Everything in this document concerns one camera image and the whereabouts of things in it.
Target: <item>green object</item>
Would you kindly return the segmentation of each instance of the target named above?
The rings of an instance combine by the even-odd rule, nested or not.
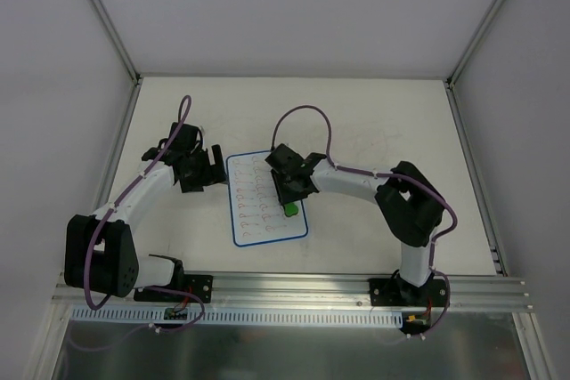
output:
[[[283,206],[283,211],[285,211],[286,217],[292,217],[293,215],[299,214],[299,208],[295,205],[295,202],[291,202],[290,204],[285,204]]]

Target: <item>reflective surface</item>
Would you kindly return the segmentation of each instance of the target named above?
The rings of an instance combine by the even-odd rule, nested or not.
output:
[[[96,346],[131,328],[76,322],[72,335],[79,344]],[[197,326],[161,336],[144,329],[106,352],[78,352],[64,344],[53,378],[528,378],[508,314],[451,313],[425,342],[389,345],[400,337],[399,331],[350,327]]]

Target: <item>white strip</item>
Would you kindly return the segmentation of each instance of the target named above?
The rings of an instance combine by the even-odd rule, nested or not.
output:
[[[125,307],[116,306],[92,311],[85,305],[74,306],[73,320],[98,322],[163,324],[180,323],[179,320],[164,320],[166,307]],[[190,319],[200,313],[200,308],[192,307]],[[249,325],[249,326],[296,326],[296,327],[366,327],[401,328],[402,313],[397,311],[295,311],[207,308],[206,316],[200,324],[206,325]]]

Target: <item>black mounting bracket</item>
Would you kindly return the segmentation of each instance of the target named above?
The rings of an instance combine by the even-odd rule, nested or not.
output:
[[[184,274],[176,285],[177,291],[190,292],[196,295],[204,304],[208,304],[212,300],[212,284],[214,277],[210,275],[189,275]],[[136,302],[154,302],[154,303],[180,303],[184,300],[183,295],[172,295],[151,291],[144,288],[142,291],[134,291],[134,300]]]
[[[372,307],[426,306],[431,299],[432,307],[444,307],[447,303],[447,286],[443,279],[430,279],[421,289],[421,298],[411,301],[403,295],[398,279],[368,279],[370,305]]]

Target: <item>white board with blue border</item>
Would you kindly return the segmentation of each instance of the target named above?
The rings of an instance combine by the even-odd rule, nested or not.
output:
[[[226,159],[233,243],[238,247],[300,239],[309,233],[303,201],[295,202],[297,215],[283,213],[265,163],[268,154],[263,150]]]

